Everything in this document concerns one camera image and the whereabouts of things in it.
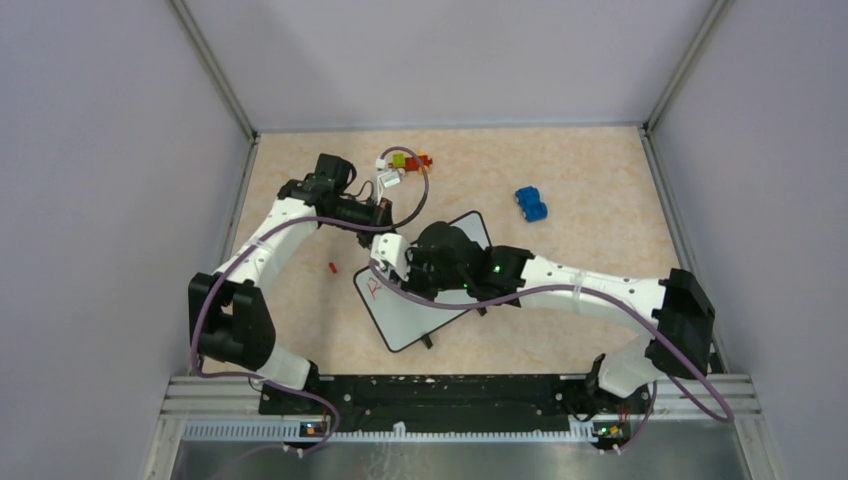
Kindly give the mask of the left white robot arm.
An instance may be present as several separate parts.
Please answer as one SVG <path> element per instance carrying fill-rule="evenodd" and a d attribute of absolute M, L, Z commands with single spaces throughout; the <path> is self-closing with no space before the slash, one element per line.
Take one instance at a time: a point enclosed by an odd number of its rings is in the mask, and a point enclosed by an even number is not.
<path fill-rule="evenodd" d="M 297 413 L 317 407 L 321 388 L 309 379 L 312 363 L 278 343 L 265 292 L 323 225 L 356 232 L 365 248 L 391 229 L 391 201 L 356 199 L 347 191 L 355 177 L 351 162 L 320 155 L 313 172 L 281 187 L 265 220 L 230 260 L 212 274 L 196 274 L 188 286 L 193 354 L 283 386 L 283 401 Z"/>

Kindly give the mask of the small whiteboard with stand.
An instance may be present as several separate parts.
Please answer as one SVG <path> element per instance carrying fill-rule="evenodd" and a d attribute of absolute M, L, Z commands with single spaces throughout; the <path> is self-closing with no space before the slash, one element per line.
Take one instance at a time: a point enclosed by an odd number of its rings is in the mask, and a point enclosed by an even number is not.
<path fill-rule="evenodd" d="M 491 245 L 490 236 L 479 211 L 471 210 L 448 222 L 462 230 L 481 247 Z M 397 353 L 422 341 L 429 349 L 430 335 L 469 310 L 449 310 L 422 306 L 389 291 L 365 267 L 353 275 L 353 285 L 374 326 L 390 352 Z M 434 300 L 445 304 L 476 303 L 463 290 L 441 292 Z"/>

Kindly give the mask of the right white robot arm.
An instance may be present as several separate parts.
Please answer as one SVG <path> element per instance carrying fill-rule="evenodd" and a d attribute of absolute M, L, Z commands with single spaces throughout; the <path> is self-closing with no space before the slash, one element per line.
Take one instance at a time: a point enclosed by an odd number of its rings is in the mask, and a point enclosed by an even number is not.
<path fill-rule="evenodd" d="M 587 376 L 587 400 L 600 412 L 662 376 L 701 380 L 708 373 L 715 309 L 688 270 L 673 268 L 664 278 L 603 274 L 524 248 L 483 247 L 446 222 L 428 226 L 400 259 L 391 280 L 428 301 L 462 290 L 481 308 L 562 310 L 634 331 L 634 340 L 603 354 Z"/>

